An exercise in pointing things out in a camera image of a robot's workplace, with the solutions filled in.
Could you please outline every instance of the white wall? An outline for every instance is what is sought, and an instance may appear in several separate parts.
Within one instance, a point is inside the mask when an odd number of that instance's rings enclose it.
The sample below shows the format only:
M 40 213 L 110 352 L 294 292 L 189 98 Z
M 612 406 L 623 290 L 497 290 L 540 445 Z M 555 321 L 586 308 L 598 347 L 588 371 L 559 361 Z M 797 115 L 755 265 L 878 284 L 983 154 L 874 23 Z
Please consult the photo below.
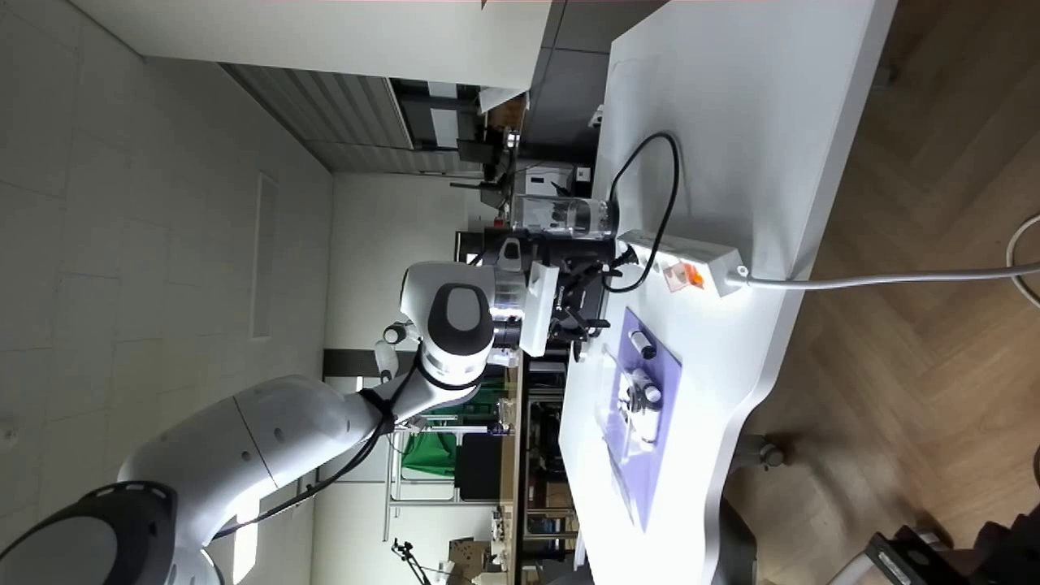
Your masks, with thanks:
M 257 174 L 279 193 L 269 343 L 250 343 Z M 320 371 L 330 195 L 219 69 L 0 0 L 0 544 L 186 413 Z M 305 582 L 308 536 L 308 512 L 264 527 L 257 582 Z
M 455 231 L 484 229 L 490 216 L 448 178 L 335 175 L 330 347 L 372 347 L 400 319 L 403 269 L 452 261 Z
M 526 92 L 549 0 L 76 0 L 142 57 Z
M 421 261 L 452 261 L 455 231 L 484 229 L 476 193 L 424 175 L 339 175 L 331 204 L 330 347 L 372 347 L 396 321 L 400 278 Z M 396 541 L 427 565 L 448 541 L 488 536 L 490 512 L 400 512 Z M 384 544 L 384 486 L 339 486 L 317 503 L 317 585 L 412 585 Z

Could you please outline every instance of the power cord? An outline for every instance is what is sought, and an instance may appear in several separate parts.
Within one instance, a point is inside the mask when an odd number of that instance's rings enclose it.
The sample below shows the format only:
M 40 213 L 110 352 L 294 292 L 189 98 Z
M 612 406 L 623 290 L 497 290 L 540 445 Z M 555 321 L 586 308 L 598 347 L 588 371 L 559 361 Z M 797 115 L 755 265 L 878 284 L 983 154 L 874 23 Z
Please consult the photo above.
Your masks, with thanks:
M 403 388 L 408 388 L 408 384 L 412 381 L 412 374 L 421 371 L 416 364 L 421 364 L 421 352 L 416 352 L 416 357 L 412 357 L 409 374 L 396 384 L 395 397 L 386 400 L 386 411 L 395 411 L 396 397 L 403 393 Z M 215 541 L 227 541 L 230 532 L 239 532 L 239 530 L 244 530 L 244 527 L 255 527 L 255 523 L 264 523 L 264 520 L 269 520 L 269 518 L 279 518 L 284 512 L 290 512 L 290 506 L 297 506 L 297 503 L 304 503 L 304 502 L 330 491 L 339 478 L 345 478 L 348 473 L 354 473 L 354 469 L 378 450 L 378 442 L 381 442 L 381 437 L 384 437 L 381 425 L 369 432 L 364 445 L 361 445 L 335 474 L 330 474 L 330 478 L 320 482 L 320 486 L 308 486 L 304 493 L 297 493 L 297 499 L 290 499 L 290 502 L 284 502 L 284 503 L 278 503 L 278 506 L 269 506 L 269 512 L 264 512 L 264 514 L 257 514 L 257 518 L 250 518 L 250 520 L 244 520 L 244 523 L 225 527 L 220 532 L 215 532 Z
M 1014 254 L 1020 239 L 1040 226 L 1040 216 L 1026 219 L 1007 242 L 1006 269 L 958 269 L 958 273 L 878 273 L 878 278 L 851 278 L 851 280 L 755 280 L 748 269 L 727 278 L 736 286 L 751 290 L 803 290 L 803 292 L 827 292 L 827 290 L 864 290 L 864 286 L 900 286 L 900 284 L 984 284 L 984 280 L 1010 280 L 1018 292 L 1040 308 L 1040 292 L 1026 286 L 1025 278 L 1040 273 L 1040 265 L 1014 266 Z
M 623 165 L 620 165 L 619 175 L 612 178 L 612 193 L 609 193 L 612 221 L 619 226 L 619 182 L 623 178 L 623 174 L 632 170 L 632 162 L 638 162 L 641 154 L 643 154 L 651 143 L 656 143 L 656 139 L 668 143 L 669 154 L 672 154 L 669 202 L 668 202 L 668 207 L 663 207 L 663 216 L 661 216 L 661 226 L 656 226 L 656 235 L 654 235 L 654 245 L 651 245 L 651 261 L 646 261 L 643 273 L 641 273 L 634 284 L 629 284 L 629 286 L 612 286 L 612 284 L 609 284 L 609 280 L 614 278 L 614 269 L 619 269 L 623 261 L 634 257 L 634 254 L 629 250 L 623 257 L 619 257 L 619 261 L 612 265 L 612 273 L 602 278 L 602 286 L 604 286 L 609 292 L 634 292 L 634 290 L 641 290 L 641 286 L 646 284 L 646 278 L 651 278 L 651 269 L 654 269 L 654 261 L 656 261 L 656 250 L 661 250 L 661 242 L 663 242 L 663 231 L 669 229 L 669 219 L 672 219 L 672 207 L 677 207 L 677 199 L 681 199 L 681 170 L 682 170 L 682 162 L 681 162 L 681 143 L 677 143 L 672 134 L 651 134 L 651 138 L 643 138 L 643 143 L 623 161 Z

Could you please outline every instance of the robotic arm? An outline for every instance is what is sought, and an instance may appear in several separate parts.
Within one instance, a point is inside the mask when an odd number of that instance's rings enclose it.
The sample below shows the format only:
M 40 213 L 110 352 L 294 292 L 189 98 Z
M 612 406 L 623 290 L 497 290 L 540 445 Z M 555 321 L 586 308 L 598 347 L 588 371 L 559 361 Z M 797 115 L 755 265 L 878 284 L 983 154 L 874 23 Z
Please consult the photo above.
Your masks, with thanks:
M 219 585 L 205 547 L 244 502 L 477 390 L 493 343 L 490 286 L 477 266 L 409 266 L 400 290 L 400 312 L 421 337 L 409 374 L 348 397 L 284 376 L 194 413 L 130 455 L 118 486 L 11 544 L 0 582 Z

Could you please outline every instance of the black cable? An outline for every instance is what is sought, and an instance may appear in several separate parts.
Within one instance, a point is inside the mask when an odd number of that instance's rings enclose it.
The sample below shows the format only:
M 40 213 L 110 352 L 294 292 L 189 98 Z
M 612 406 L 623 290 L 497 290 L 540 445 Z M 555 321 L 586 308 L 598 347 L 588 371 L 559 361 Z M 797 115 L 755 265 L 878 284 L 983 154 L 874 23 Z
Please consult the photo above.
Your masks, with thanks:
M 651 278 L 651 269 L 654 269 L 654 261 L 656 261 L 656 250 L 661 250 L 661 242 L 663 242 L 663 231 L 668 231 L 668 226 L 669 226 L 669 219 L 672 219 L 672 207 L 677 207 L 677 199 L 681 199 L 681 170 L 682 170 L 682 162 L 681 162 L 681 143 L 677 143 L 672 134 L 651 134 L 651 138 L 643 138 L 643 143 L 623 161 L 623 165 L 619 170 L 619 175 L 614 175 L 614 182 L 612 182 L 612 193 L 609 193 L 612 219 L 619 221 L 619 182 L 623 178 L 623 174 L 632 170 L 632 162 L 638 162 L 641 154 L 643 154 L 651 143 L 656 143 L 656 139 L 663 139 L 663 143 L 669 146 L 669 154 L 672 154 L 669 202 L 668 202 L 668 207 L 663 207 L 663 216 L 661 216 L 661 226 L 656 226 L 656 235 L 654 235 L 654 245 L 651 245 L 651 257 L 646 257 L 643 273 L 641 273 L 634 284 L 629 284 L 629 286 L 612 286 L 612 284 L 609 284 L 612 273 L 604 273 L 602 284 L 604 284 L 609 292 L 634 292 L 634 290 L 641 290 L 641 286 L 646 284 L 646 278 Z
M 264 514 L 257 514 L 257 518 L 250 518 L 250 520 L 244 520 L 244 523 L 225 527 L 220 532 L 215 532 L 215 541 L 227 541 L 230 532 L 239 532 L 239 530 L 244 530 L 244 527 L 255 527 L 255 523 L 264 523 L 264 520 L 269 520 L 269 518 L 279 518 L 284 512 L 290 512 L 290 506 L 297 506 L 297 503 L 322 493 L 322 491 L 331 488 L 339 478 L 345 478 L 348 473 L 354 473 L 354 469 L 378 450 L 378 442 L 381 442 L 381 432 L 372 432 L 372 437 L 364 439 L 364 445 L 354 451 L 354 460 L 350 460 L 345 469 L 339 469 L 339 473 L 330 474 L 325 482 L 308 486 L 304 493 L 297 493 L 297 499 L 290 499 L 290 502 L 284 502 L 284 503 L 278 503 L 278 506 L 269 506 L 269 512 L 264 512 Z
M 416 364 L 421 364 L 421 352 L 416 352 L 416 361 L 412 361 L 412 368 L 409 368 L 409 374 L 400 381 L 400 388 L 395 390 L 395 397 L 390 397 L 390 411 L 395 411 L 395 404 L 400 400 L 400 393 L 403 393 L 403 388 L 412 381 L 412 374 L 421 371 Z M 330 474 L 325 482 L 320 482 L 320 486 L 308 486 L 304 493 L 297 493 L 297 499 L 290 499 L 290 502 L 284 502 L 284 503 L 278 503 L 278 506 L 269 506 L 269 512 L 264 512 L 264 514 L 257 514 L 257 518 L 250 518 L 250 520 L 244 520 L 244 523 L 234 523 L 234 527 L 225 527 L 220 532 L 215 532 L 215 541 L 227 541 L 230 532 L 239 532 L 239 530 L 244 530 L 244 527 L 255 527 L 255 523 L 264 523 L 264 520 L 269 520 L 269 518 L 279 518 L 284 512 L 290 512 L 290 506 L 297 506 L 297 503 L 304 503 L 304 502 L 308 502 L 308 499 L 317 499 L 317 493 L 322 493 L 322 491 L 330 491 L 339 478 L 345 478 L 348 473 L 354 473 L 373 450 L 378 450 L 378 442 L 381 442 L 381 425 L 378 428 L 372 428 L 372 437 L 364 439 L 364 445 L 350 455 L 350 462 L 345 462 L 335 474 Z

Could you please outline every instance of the green object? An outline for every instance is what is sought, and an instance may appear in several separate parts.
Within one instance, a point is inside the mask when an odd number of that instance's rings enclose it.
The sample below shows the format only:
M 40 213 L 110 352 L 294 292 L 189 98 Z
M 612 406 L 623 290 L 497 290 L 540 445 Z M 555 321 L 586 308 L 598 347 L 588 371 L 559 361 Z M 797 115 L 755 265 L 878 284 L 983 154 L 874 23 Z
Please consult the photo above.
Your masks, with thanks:
M 421 432 L 403 450 L 403 469 L 424 473 L 424 474 L 455 474 L 455 437 L 446 432 Z

